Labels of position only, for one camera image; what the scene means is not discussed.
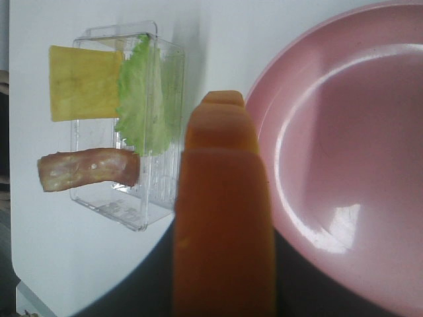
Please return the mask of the green lettuce leaf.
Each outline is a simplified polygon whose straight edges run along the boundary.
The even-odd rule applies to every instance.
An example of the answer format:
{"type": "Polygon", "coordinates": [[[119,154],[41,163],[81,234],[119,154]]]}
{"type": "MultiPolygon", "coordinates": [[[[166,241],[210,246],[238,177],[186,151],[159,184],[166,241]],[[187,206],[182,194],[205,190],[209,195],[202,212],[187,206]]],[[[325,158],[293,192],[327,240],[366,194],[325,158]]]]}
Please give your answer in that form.
{"type": "Polygon", "coordinates": [[[118,121],[114,127],[127,146],[141,156],[160,155],[171,143],[172,116],[165,106],[161,52],[142,34],[118,75],[118,121]]]}

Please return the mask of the bread slice with brown crust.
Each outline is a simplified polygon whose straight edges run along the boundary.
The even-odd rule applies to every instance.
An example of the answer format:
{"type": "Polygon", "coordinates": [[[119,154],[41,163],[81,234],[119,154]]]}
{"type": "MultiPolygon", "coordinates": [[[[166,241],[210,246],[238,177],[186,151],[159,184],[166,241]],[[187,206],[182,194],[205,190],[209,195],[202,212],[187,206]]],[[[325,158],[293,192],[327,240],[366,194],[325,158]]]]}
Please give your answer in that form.
{"type": "Polygon", "coordinates": [[[270,194],[241,93],[211,91],[184,138],[173,243],[173,316],[275,316],[270,194]]]}

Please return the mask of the bacon strip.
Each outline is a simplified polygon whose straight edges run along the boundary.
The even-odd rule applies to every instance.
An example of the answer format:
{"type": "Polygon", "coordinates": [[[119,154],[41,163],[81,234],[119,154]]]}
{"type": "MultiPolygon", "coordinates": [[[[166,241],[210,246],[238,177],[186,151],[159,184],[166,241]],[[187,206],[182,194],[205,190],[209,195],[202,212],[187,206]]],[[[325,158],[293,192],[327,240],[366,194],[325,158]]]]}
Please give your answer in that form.
{"type": "Polygon", "coordinates": [[[106,181],[132,187],[139,179],[140,157],[125,149],[93,148],[43,156],[37,168],[45,192],[106,181]]]}

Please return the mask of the left clear plastic tray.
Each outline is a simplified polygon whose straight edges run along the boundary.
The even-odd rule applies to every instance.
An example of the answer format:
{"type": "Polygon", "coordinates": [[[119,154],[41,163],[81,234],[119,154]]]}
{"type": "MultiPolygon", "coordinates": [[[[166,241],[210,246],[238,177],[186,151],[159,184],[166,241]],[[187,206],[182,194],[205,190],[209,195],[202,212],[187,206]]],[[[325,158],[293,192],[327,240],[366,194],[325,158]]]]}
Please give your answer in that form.
{"type": "Polygon", "coordinates": [[[73,120],[71,150],[115,148],[139,156],[134,186],[107,181],[73,188],[71,199],[131,230],[173,212],[181,151],[184,50],[159,37],[152,20],[87,29],[76,48],[120,52],[122,102],[132,119],[73,120]]]}

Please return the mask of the pink round plate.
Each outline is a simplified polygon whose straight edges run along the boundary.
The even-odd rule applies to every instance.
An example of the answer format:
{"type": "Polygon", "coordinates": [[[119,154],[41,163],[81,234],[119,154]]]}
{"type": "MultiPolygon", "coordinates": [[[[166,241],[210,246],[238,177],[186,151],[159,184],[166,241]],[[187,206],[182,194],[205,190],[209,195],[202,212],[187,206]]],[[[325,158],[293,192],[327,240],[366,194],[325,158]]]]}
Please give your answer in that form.
{"type": "Polygon", "coordinates": [[[319,271],[422,315],[422,2],[304,32],[247,98],[276,230],[319,271]]]}

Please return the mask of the yellow cheese slice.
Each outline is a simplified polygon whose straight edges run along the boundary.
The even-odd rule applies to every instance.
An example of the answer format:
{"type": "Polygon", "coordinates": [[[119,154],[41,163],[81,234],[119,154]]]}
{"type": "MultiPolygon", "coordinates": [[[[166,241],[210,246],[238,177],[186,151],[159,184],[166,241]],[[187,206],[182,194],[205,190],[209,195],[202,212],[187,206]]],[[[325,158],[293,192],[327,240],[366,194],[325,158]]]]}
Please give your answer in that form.
{"type": "Polygon", "coordinates": [[[120,52],[51,46],[50,115],[53,122],[117,118],[120,52]]]}

